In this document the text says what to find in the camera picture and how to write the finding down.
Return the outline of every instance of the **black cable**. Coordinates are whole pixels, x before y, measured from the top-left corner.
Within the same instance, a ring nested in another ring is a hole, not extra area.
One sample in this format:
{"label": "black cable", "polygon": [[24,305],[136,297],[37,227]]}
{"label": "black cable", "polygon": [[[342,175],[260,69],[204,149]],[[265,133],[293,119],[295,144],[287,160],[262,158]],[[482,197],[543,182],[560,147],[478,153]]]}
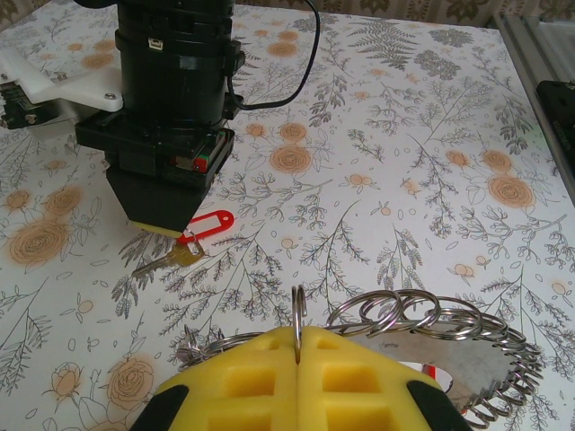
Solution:
{"label": "black cable", "polygon": [[243,103],[240,102],[240,100],[237,98],[237,96],[234,93],[234,83],[232,82],[232,76],[228,76],[227,77],[227,91],[229,92],[230,97],[232,98],[232,101],[234,101],[235,105],[240,110],[265,110],[268,108],[279,108],[281,106],[285,106],[288,103],[292,102],[299,95],[299,93],[301,93],[301,91],[304,89],[305,82],[307,81],[309,74],[312,72],[312,67],[314,66],[315,55],[317,54],[317,48],[320,44],[320,35],[322,33],[322,28],[321,28],[321,23],[320,23],[320,14],[319,14],[319,12],[317,12],[317,8],[315,7],[315,5],[312,3],[311,0],[305,0],[305,2],[307,3],[307,5],[309,7],[312,8],[312,12],[314,13],[314,16],[315,16],[315,39],[314,39],[314,45],[312,47],[312,53],[309,57],[309,63],[307,64],[307,69],[305,70],[304,77],[302,78],[302,82],[300,83],[296,92],[294,92],[291,96],[289,96],[287,99],[284,99],[283,101],[271,101],[268,103],[256,103],[254,105],[244,105]]}

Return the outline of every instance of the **red key tag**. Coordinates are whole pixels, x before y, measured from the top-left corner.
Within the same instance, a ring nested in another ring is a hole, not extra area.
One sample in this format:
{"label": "red key tag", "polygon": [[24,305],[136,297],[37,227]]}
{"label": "red key tag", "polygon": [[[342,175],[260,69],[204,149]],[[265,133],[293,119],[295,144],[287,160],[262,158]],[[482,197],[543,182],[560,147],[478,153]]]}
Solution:
{"label": "red key tag", "polygon": [[234,215],[223,209],[192,218],[188,227],[178,238],[181,244],[196,242],[216,233],[226,231],[234,224]]}

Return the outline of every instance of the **white plastic mount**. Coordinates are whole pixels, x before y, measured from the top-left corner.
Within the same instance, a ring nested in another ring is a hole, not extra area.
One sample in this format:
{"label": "white plastic mount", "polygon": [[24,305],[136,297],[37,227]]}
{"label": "white plastic mount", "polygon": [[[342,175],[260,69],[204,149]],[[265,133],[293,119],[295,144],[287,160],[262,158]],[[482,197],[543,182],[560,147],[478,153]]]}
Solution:
{"label": "white plastic mount", "polygon": [[16,83],[32,103],[63,99],[97,110],[115,112],[123,106],[121,72],[103,67],[87,75],[53,83],[17,49],[0,50],[0,84]]}

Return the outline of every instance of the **floral tablecloth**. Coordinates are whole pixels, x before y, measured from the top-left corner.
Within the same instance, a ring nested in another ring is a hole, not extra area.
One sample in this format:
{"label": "floral tablecloth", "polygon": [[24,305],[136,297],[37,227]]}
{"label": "floral tablecloth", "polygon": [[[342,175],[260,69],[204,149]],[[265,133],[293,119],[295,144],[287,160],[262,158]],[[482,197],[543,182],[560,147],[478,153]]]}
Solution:
{"label": "floral tablecloth", "polygon": [[[55,0],[0,47],[62,80],[118,64],[116,26],[113,9]],[[238,6],[238,92],[292,93],[313,30],[308,13]],[[102,153],[71,130],[0,131],[0,429],[124,431],[176,372],[184,324],[201,342],[288,324],[299,283],[311,324],[409,287],[505,318],[546,368],[492,429],[573,427],[575,212],[496,31],[326,14],[305,92],[231,127],[200,212],[235,226],[142,286],[128,275],[171,240],[127,221]]]}

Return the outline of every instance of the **key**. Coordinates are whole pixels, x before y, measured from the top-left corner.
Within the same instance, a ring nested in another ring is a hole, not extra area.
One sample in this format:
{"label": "key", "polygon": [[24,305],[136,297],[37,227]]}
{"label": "key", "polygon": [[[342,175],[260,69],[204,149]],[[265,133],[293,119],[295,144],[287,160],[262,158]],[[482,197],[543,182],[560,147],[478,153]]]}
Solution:
{"label": "key", "polygon": [[206,252],[204,252],[204,249],[199,245],[199,242],[193,242],[190,244],[175,242],[168,254],[158,260],[144,265],[142,268],[136,269],[132,272],[132,277],[141,278],[148,272],[174,265],[188,267],[203,258],[205,254]]}

